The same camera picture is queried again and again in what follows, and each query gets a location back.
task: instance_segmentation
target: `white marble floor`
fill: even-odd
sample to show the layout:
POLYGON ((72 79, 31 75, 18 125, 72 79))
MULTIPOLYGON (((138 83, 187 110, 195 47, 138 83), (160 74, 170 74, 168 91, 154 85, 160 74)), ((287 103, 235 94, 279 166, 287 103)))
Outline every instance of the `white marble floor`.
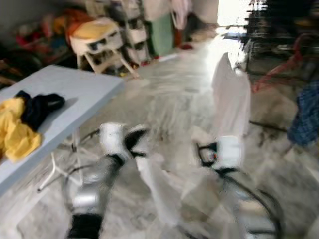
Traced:
MULTIPOLYGON (((192 134, 201 130, 211 133, 214 129, 211 79, 217 61, 227 51, 234 62, 238 53, 236 41, 216 38, 197 45, 195 50, 180 52, 175 59, 140 68, 143 79, 128 81, 124 92, 81 127, 81 134, 107 121, 128 125, 144 123, 151 128, 151 150, 164 156, 165 168, 182 171, 191 167, 192 134)), ((288 128, 297 106, 285 96, 286 92, 291 93, 289 88, 280 87, 253 95, 251 119, 288 128)), ((306 235, 307 239, 318 238, 318 148, 311 151, 289 149, 284 133, 253 125, 245 144, 243 170, 259 187, 279 200, 285 213, 287 233, 297 238, 306 235)), ((101 154, 96 139, 86 147, 101 154)), ((63 160, 66 165, 74 162, 63 160)), ((50 160, 45 159, 0 198, 1 239, 64 237, 70 215, 63 205, 60 180, 41 194, 36 192, 50 170, 49 163, 50 160)), ((133 235, 134 232, 139 235, 155 218, 148 188, 136 169, 128 165, 114 187, 101 238, 133 235)))

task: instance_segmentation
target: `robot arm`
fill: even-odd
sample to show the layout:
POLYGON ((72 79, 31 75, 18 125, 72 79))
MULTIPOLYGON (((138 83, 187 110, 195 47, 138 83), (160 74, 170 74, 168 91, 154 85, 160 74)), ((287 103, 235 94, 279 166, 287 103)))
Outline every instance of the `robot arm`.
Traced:
POLYGON ((66 238, 98 239, 113 183, 128 160, 143 155, 131 150, 146 133, 143 127, 127 132, 117 123, 101 125, 100 144, 106 155, 89 168, 72 200, 72 225, 66 238))

